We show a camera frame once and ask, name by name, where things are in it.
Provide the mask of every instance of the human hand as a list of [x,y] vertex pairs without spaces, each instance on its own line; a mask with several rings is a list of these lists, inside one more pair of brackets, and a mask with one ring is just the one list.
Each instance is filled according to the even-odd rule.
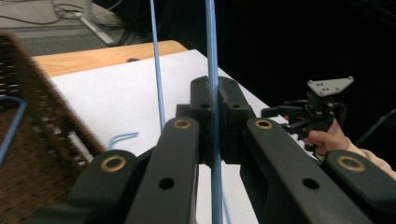
[[324,156],[332,150],[347,149],[349,145],[337,119],[332,121],[332,126],[327,132],[310,131],[308,137],[303,139],[303,142],[309,146],[315,145],[315,151],[320,156]]

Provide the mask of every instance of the brown woven basket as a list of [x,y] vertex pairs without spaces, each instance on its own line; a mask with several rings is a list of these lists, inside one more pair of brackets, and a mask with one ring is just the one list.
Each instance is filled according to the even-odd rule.
[[[0,223],[28,223],[36,209],[60,202],[92,157],[105,149],[16,36],[4,31],[0,31],[2,96],[22,98],[27,107],[0,166]],[[18,109],[16,102],[0,101],[0,144]]]

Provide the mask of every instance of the gray floor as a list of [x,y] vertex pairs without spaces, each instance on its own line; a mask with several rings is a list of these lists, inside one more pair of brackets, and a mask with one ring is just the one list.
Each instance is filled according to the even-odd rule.
[[[64,14],[64,17],[72,19],[59,20],[55,12],[60,8],[75,10],[78,13]],[[32,56],[108,48],[109,46],[79,19],[81,16],[87,16],[88,11],[92,12],[90,20],[96,19],[107,27],[121,24],[115,14],[95,4],[89,4],[86,0],[5,0],[0,1],[0,29],[15,34]],[[96,28],[119,44],[123,29]],[[138,36],[131,35],[120,44],[131,45],[141,42]]]

